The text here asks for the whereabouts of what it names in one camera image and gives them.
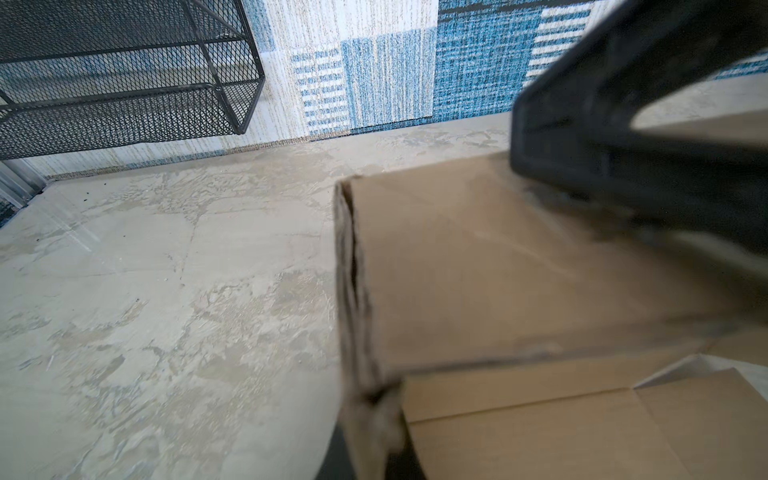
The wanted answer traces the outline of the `brown cardboard box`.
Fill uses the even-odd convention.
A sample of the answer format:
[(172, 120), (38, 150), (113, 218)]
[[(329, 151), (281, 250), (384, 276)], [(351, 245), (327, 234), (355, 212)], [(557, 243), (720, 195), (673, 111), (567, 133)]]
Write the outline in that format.
[(492, 153), (339, 181), (342, 406), (425, 479), (763, 479), (767, 259)]

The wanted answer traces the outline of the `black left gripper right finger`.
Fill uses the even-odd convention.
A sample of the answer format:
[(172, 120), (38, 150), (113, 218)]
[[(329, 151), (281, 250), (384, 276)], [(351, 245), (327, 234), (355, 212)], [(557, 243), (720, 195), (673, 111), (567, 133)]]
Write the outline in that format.
[(526, 87), (510, 165), (665, 225), (767, 247), (767, 152), (632, 128), (645, 106), (767, 44), (763, 1), (626, 1)]

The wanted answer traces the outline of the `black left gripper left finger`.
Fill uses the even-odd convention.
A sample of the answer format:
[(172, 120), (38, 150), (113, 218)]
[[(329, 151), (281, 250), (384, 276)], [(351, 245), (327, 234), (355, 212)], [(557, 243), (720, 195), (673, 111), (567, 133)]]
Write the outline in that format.
[(408, 427), (398, 419), (394, 437), (372, 429), (346, 431), (337, 421), (315, 479), (421, 479), (419, 462)]

